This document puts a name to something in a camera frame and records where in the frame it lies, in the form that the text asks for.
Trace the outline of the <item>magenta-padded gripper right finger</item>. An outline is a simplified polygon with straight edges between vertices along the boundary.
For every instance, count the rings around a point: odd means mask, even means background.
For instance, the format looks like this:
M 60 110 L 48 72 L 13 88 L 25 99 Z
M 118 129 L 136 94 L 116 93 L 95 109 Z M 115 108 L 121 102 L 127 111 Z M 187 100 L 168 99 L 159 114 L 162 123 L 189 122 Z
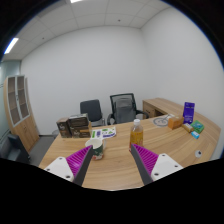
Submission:
M 144 185 L 182 169 L 182 166 L 166 153 L 156 154 L 136 144 L 131 145 L 130 152 L 136 162 Z

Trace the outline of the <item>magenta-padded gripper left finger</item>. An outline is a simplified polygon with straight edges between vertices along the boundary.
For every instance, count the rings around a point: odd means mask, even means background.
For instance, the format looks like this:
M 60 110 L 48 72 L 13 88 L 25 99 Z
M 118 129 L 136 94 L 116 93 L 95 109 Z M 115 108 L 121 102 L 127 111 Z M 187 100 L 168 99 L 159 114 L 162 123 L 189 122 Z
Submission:
M 93 146 L 87 146 L 68 157 L 56 158 L 45 171 L 81 186 L 92 156 Z

